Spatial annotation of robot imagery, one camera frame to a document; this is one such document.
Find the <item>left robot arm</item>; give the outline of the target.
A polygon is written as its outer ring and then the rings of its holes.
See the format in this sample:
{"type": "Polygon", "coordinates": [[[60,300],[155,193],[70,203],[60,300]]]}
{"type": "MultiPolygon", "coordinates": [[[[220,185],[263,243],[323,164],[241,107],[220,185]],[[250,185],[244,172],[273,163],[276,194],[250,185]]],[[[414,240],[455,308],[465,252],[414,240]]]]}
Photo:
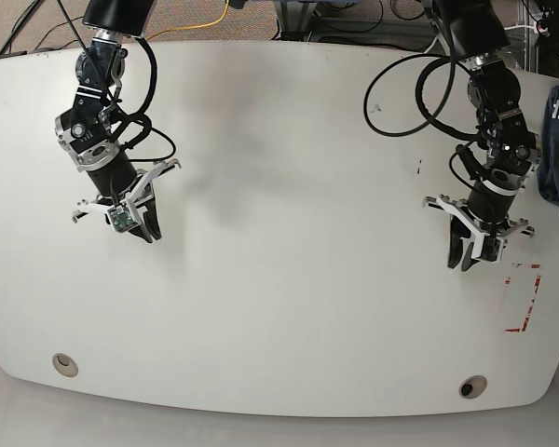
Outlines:
{"type": "Polygon", "coordinates": [[[468,271],[478,263],[497,263],[513,234],[531,237],[527,220],[513,221],[511,205],[539,163],[537,135],[520,108],[521,87],[501,54],[510,43],[488,1],[426,1],[433,29],[450,57],[470,73],[468,95],[476,109],[475,134],[436,121],[434,127],[460,141],[453,157],[472,182],[465,199],[427,196],[426,206],[450,220],[447,265],[468,271]]]}

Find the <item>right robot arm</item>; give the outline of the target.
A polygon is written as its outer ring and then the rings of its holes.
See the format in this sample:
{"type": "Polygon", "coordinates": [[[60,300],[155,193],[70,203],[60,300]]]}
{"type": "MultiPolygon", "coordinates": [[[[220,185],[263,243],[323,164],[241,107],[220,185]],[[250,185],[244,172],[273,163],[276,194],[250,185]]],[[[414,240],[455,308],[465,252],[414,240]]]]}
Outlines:
{"type": "Polygon", "coordinates": [[[78,87],[73,106],[55,120],[61,148],[97,189],[94,200],[78,202],[73,219],[100,213],[118,234],[129,233],[147,243],[161,238],[153,182],[180,165],[168,154],[149,159],[151,169],[138,169],[141,161],[127,155],[151,134],[165,135],[146,113],[157,87],[157,60],[144,37],[154,7],[152,1],[89,2],[82,22],[96,34],[81,47],[75,63],[78,87]],[[145,98],[132,114],[120,106],[126,37],[139,44],[150,67],[145,98]]]}

